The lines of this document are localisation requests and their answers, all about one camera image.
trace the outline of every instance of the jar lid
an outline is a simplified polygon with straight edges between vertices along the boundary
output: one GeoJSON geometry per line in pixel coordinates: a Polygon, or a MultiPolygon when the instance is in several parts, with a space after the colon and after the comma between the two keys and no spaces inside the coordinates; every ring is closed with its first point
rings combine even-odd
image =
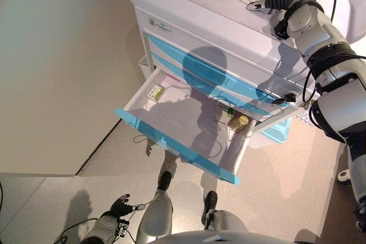
{"type": "Polygon", "coordinates": [[[249,119],[248,119],[248,117],[246,117],[245,115],[242,115],[242,116],[239,118],[239,122],[240,122],[240,124],[242,124],[242,125],[246,125],[246,124],[248,124],[249,119]]]}

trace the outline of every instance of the bottle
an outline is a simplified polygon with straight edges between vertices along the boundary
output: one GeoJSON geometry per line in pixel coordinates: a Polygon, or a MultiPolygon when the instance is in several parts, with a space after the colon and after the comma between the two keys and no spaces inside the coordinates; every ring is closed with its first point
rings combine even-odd
{"type": "Polygon", "coordinates": [[[247,126],[248,122],[249,122],[248,117],[246,117],[245,115],[241,115],[239,117],[234,117],[231,120],[229,127],[230,129],[232,129],[234,132],[237,133],[243,130],[247,126]]]}

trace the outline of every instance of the white wall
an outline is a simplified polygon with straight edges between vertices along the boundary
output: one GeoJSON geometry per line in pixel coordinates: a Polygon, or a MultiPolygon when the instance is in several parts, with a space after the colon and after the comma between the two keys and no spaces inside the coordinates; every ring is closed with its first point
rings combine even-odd
{"type": "Polygon", "coordinates": [[[142,56],[129,0],[0,0],[0,172],[75,174],[142,56]]]}

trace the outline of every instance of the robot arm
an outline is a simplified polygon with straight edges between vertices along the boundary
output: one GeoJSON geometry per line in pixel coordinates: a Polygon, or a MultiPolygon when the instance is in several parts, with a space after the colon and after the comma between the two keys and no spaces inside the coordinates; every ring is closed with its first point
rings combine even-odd
{"type": "Polygon", "coordinates": [[[294,38],[321,97],[311,106],[325,135],[347,144],[353,192],[366,230],[366,62],[350,48],[314,0],[261,0],[249,10],[286,10],[274,28],[282,39],[294,38]]]}
{"type": "Polygon", "coordinates": [[[117,199],[110,210],[97,219],[92,230],[80,244],[112,244],[115,237],[124,237],[129,221],[120,218],[133,211],[141,211],[146,208],[145,204],[127,205],[129,196],[129,194],[125,194],[117,199]]]}

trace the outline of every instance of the blue drawer front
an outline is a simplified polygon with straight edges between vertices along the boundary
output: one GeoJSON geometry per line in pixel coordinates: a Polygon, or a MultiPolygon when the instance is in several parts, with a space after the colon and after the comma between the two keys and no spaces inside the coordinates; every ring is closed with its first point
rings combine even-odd
{"type": "Polygon", "coordinates": [[[234,174],[230,173],[229,171],[217,166],[216,164],[212,163],[210,160],[204,158],[203,156],[195,153],[190,148],[180,144],[173,138],[167,136],[166,134],[160,132],[159,130],[151,127],[144,121],[138,119],[137,117],[133,116],[129,112],[117,108],[116,114],[118,114],[127,124],[131,127],[138,130],[140,133],[143,133],[152,141],[154,141],[159,146],[170,150],[173,149],[173,153],[178,152],[179,157],[188,161],[189,163],[209,172],[212,173],[214,176],[230,182],[232,184],[239,184],[239,177],[235,176],[234,174]]]}
{"type": "Polygon", "coordinates": [[[190,84],[192,87],[196,88],[197,90],[199,90],[205,94],[210,94],[213,97],[216,97],[217,99],[226,101],[232,105],[238,106],[242,109],[254,112],[256,114],[268,115],[269,117],[272,116],[271,113],[261,110],[249,103],[241,101],[240,99],[232,96],[231,94],[228,94],[228,93],[216,88],[215,86],[210,85],[207,82],[205,82],[197,77],[194,77],[193,75],[189,74],[186,71],[181,70],[177,66],[169,63],[168,61],[159,57],[158,55],[152,53],[152,56],[156,60],[158,60],[161,64],[163,64],[167,69],[169,69],[171,72],[173,72],[178,77],[184,79],[188,84],[190,84]]]}
{"type": "MultiPolygon", "coordinates": [[[[244,81],[227,74],[226,72],[219,70],[198,58],[185,53],[184,51],[173,47],[170,44],[148,34],[149,39],[164,51],[168,56],[179,62],[184,66],[184,69],[192,72],[193,74],[201,77],[202,79],[214,84],[222,86],[228,90],[243,96],[255,99],[261,102],[272,104],[276,99],[275,97],[245,83],[244,81]]],[[[282,103],[279,107],[288,107],[287,103],[282,103]]]]}

